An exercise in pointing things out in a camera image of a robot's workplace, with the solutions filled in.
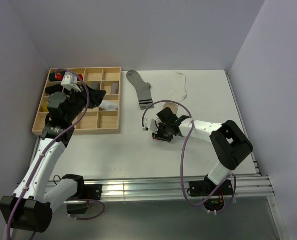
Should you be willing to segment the white striped sock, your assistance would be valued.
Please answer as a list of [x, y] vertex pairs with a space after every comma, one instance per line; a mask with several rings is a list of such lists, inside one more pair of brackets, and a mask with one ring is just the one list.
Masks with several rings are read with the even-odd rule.
[[116, 102], [103, 100], [99, 105], [99, 108], [104, 111], [117, 111], [119, 109], [119, 104]]

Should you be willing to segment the beige red reindeer sock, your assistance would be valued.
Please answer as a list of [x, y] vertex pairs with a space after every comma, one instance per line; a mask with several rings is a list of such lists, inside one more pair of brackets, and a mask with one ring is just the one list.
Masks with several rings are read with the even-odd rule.
[[178, 106], [175, 103], [165, 103], [162, 111], [157, 114], [156, 122], [157, 124], [162, 123], [174, 123], [175, 121], [179, 121], [177, 117]]

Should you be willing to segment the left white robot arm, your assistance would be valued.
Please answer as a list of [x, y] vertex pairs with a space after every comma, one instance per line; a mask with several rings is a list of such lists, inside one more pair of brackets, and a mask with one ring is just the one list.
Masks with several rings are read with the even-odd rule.
[[24, 179], [12, 196], [3, 196], [0, 210], [12, 229], [45, 232], [51, 224], [53, 213], [68, 199], [80, 200], [85, 196], [83, 176], [66, 174], [49, 192], [46, 192], [51, 174], [88, 109], [102, 103], [106, 91], [81, 85], [80, 91], [70, 95], [55, 92], [48, 98], [48, 114], [35, 158]]

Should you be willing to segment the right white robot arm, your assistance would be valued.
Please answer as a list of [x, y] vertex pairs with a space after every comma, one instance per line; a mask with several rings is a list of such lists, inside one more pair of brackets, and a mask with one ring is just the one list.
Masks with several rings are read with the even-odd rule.
[[239, 126], [232, 120], [211, 123], [193, 120], [188, 115], [177, 117], [170, 108], [157, 114], [158, 120], [145, 120], [144, 127], [155, 140], [170, 143], [174, 137], [193, 137], [212, 144], [218, 162], [206, 176], [205, 190], [216, 195], [229, 176], [251, 153], [254, 147]]

